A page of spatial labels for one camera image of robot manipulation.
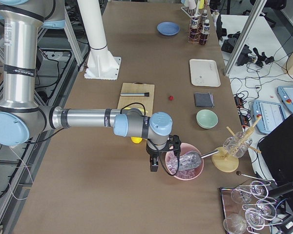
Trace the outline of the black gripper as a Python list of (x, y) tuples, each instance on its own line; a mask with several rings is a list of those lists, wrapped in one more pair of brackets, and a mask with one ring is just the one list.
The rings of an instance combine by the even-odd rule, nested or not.
[(150, 161), (150, 171), (156, 172), (158, 171), (159, 162), (163, 166), (162, 161), (162, 154), (163, 152), (167, 151), (166, 145), (161, 145), (160, 149), (155, 148), (154, 146), (151, 146), (149, 143), (146, 144), (146, 151), (149, 154), (149, 161)]

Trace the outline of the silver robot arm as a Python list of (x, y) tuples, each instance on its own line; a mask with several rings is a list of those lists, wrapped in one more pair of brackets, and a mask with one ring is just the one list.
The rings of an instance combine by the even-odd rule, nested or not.
[(62, 0), (0, 0), (4, 17), (3, 97), (0, 100), (0, 144), (14, 146), (51, 129), (110, 127), (122, 137), (147, 141), (150, 169), (157, 171), (161, 154), (180, 154), (172, 119), (164, 112), (148, 117), (138, 109), (64, 109), (39, 106), (34, 100), (38, 29), (65, 27)]

